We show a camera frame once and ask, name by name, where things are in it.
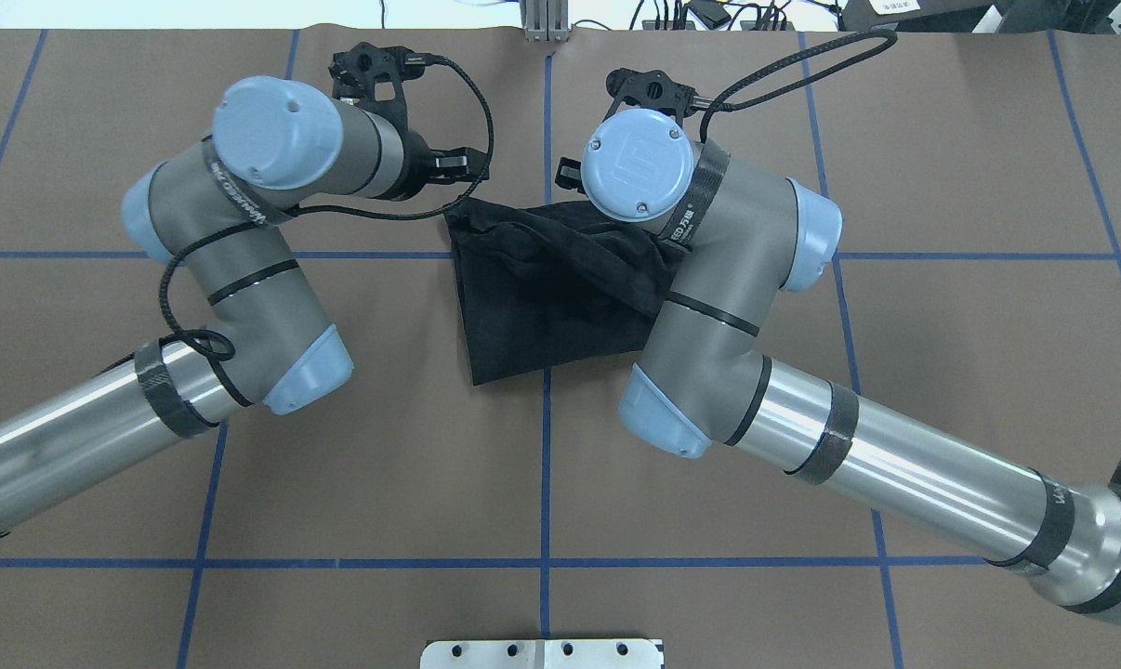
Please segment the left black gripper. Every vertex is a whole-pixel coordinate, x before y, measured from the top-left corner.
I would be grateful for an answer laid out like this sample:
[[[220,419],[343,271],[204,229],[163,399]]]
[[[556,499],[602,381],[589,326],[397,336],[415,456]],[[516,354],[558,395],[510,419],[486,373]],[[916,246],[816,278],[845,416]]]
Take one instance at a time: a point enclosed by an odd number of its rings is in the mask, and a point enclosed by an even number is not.
[[[483,152],[478,149],[430,150],[409,126],[404,82],[419,78],[428,56],[406,46],[359,43],[337,52],[328,65],[332,95],[362,109],[376,124],[379,158],[364,198],[406,202],[429,182],[482,182]]]

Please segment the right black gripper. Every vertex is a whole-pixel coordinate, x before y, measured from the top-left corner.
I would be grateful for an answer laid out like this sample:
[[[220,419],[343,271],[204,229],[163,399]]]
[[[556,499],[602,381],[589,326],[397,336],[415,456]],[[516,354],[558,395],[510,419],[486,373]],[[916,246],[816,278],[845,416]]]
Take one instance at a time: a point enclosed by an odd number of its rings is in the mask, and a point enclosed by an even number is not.
[[[624,105],[663,113],[674,118],[679,124],[697,112],[696,90],[675,82],[663,71],[619,68],[608,72],[604,85],[606,94],[612,97],[604,120],[615,115],[620,106]],[[582,177],[582,162],[577,158],[560,157],[557,165],[557,187],[560,191],[576,191],[582,196],[587,195]]]

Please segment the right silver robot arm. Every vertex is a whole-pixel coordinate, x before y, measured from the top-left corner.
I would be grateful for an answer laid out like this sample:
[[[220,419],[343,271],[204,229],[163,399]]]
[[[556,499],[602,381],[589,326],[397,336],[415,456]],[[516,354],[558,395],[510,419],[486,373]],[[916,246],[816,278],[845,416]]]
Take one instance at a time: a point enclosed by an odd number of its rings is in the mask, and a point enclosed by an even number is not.
[[[619,406],[629,431],[692,459],[733,446],[1121,625],[1121,458],[1108,484],[1069,486],[760,354],[776,294],[807,291],[831,263],[837,205],[693,140],[683,120],[714,103],[663,72],[611,72],[606,92],[557,185],[682,254]]]

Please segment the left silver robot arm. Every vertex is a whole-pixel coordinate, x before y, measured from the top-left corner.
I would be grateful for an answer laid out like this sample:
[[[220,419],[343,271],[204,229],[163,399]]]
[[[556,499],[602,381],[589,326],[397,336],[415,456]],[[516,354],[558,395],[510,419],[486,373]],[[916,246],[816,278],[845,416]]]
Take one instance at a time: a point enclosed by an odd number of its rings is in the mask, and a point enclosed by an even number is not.
[[[450,69],[478,101],[485,145],[433,149],[409,124],[404,85]],[[330,92],[268,75],[233,82],[209,130],[152,166],[120,204],[126,233],[161,264],[166,332],[81,385],[0,422],[0,541],[19,524],[252,406],[293,414],[355,370],[282,227],[360,210],[313,196],[406,202],[489,174],[495,124],[458,63],[361,41],[328,64]]]

